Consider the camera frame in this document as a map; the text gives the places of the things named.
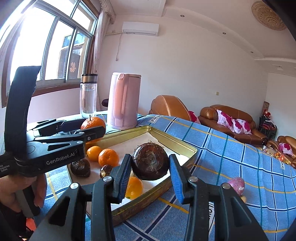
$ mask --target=white paper in tray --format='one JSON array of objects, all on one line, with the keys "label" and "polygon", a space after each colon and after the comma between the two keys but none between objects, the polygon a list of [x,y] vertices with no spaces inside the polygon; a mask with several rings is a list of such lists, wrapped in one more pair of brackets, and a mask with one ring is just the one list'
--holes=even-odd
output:
[{"label": "white paper in tray", "polygon": [[[153,143],[156,143],[156,144],[162,146],[168,156],[170,154],[175,154],[177,156],[177,159],[178,159],[180,165],[185,164],[189,160],[189,157],[186,157],[184,155],[179,155],[176,152],[168,149],[167,147],[165,147],[164,145],[159,143],[158,140],[148,132],[146,132],[145,134],[142,134],[142,135],[140,135],[138,137],[127,140],[125,142],[122,142],[120,144],[111,146],[109,148],[113,149],[113,150],[115,150],[117,152],[117,154],[119,155],[119,160],[120,160],[119,164],[121,164],[125,154],[131,154],[132,155],[137,146],[139,146],[139,145],[141,145],[143,143],[147,143],[147,142],[153,142]],[[74,176],[72,174],[71,175],[72,181],[73,182],[78,182],[78,183],[80,183],[80,185],[86,185],[86,184],[94,183],[97,180],[99,180],[100,179],[101,166],[99,165],[98,162],[92,162],[92,161],[90,161],[90,165],[91,165],[91,175],[90,175],[90,177],[83,178],[83,177]],[[163,180],[165,180],[169,176],[170,176],[170,172],[168,172],[164,177],[162,177],[162,178],[160,178],[160,179],[158,179],[156,181],[142,181],[143,186],[144,186],[143,193],[149,191],[150,189],[155,187],[157,184],[161,183]],[[116,209],[116,208],[118,208],[118,207],[120,207],[120,206],[122,206],[122,205],[124,205],[124,204],[126,204],[128,202],[130,202],[130,200],[127,199],[127,198],[124,198],[122,200],[121,204],[111,204],[111,209],[114,210],[114,209]]]}]

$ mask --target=pink electric kettle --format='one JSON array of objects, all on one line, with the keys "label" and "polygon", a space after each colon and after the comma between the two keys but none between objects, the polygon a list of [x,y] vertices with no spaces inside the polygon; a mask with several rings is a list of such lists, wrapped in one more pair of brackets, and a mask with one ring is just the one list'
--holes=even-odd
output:
[{"label": "pink electric kettle", "polygon": [[107,124],[126,130],[137,125],[141,75],[113,73],[111,78]]}]

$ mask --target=kettle handle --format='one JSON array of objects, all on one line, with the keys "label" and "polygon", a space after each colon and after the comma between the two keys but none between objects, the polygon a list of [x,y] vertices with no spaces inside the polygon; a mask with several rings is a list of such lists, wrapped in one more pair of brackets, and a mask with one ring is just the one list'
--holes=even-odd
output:
[{"label": "kettle handle", "polygon": [[113,115],[116,119],[123,118],[123,114],[122,114],[123,92],[124,92],[124,86],[125,86],[127,77],[128,75],[126,74],[119,74],[116,80],[114,108],[113,108]]}]

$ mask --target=ceiling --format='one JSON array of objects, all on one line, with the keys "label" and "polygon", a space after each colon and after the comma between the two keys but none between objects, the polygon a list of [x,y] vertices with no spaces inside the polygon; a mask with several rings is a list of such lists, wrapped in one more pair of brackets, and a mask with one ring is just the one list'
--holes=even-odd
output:
[{"label": "ceiling", "polygon": [[199,25],[241,47],[266,71],[296,77],[296,41],[288,29],[259,23],[251,11],[256,1],[110,0],[116,14],[165,16]]}]

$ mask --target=glass water bottle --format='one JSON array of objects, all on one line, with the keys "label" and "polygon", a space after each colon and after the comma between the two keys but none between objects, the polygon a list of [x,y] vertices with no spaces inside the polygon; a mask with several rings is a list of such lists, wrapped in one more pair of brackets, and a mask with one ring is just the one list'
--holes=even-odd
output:
[{"label": "glass water bottle", "polygon": [[97,74],[83,74],[80,82],[80,114],[82,118],[96,114]]}]

